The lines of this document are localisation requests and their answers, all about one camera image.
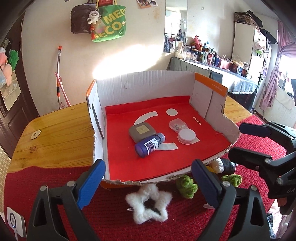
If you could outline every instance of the pink broom handle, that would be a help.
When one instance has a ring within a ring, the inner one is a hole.
[[[61,89],[62,89],[62,92],[63,92],[63,94],[64,94],[64,96],[65,96],[65,100],[66,100],[66,102],[67,102],[67,105],[68,105],[68,107],[69,107],[69,106],[71,106],[71,104],[70,104],[70,102],[69,102],[69,100],[68,100],[68,97],[67,97],[65,91],[64,91],[64,87],[63,87],[63,84],[62,84],[61,79],[60,79],[61,77],[58,76],[57,72],[55,73],[55,75],[56,75],[56,77],[57,77],[57,81],[59,82],[59,85],[60,85],[60,87],[61,87]]]

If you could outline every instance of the window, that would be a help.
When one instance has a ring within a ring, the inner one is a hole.
[[[287,56],[281,57],[280,71],[281,76],[278,86],[286,93],[291,93],[294,96],[294,91],[291,85],[291,79],[296,79],[296,58],[289,58]]]

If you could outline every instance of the white cable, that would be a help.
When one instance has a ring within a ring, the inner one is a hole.
[[[17,232],[15,231],[15,239],[18,240]]]

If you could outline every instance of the green plush toy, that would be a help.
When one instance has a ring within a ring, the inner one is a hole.
[[[242,183],[242,176],[237,174],[232,174],[230,176],[223,176],[221,179],[222,182],[228,181],[234,187],[238,187]]]
[[[187,199],[193,198],[197,192],[197,184],[193,183],[193,179],[187,175],[182,176],[176,180],[176,186],[180,194]]]
[[[15,70],[15,67],[17,65],[18,60],[19,60],[19,58],[18,58],[18,51],[11,50],[9,52],[9,61],[8,61],[8,63],[11,65],[12,71]]]

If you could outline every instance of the mop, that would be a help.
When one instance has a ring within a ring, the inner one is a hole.
[[[61,58],[61,52],[62,52],[62,47],[59,46],[59,51],[58,51],[58,55],[57,55],[57,71],[55,72],[55,75],[56,75],[56,78],[57,78],[57,99],[58,99],[58,102],[59,102],[59,110],[62,109],[61,107],[61,101],[60,101],[60,92],[59,92],[59,89],[61,88],[62,92],[63,92],[63,95],[65,97],[65,100],[66,100],[66,103],[69,106],[71,106],[68,98],[67,98],[67,95],[65,93],[65,90],[64,90],[64,87],[63,87],[63,84],[62,84],[62,77],[59,75],[59,63],[60,63],[60,58]]]

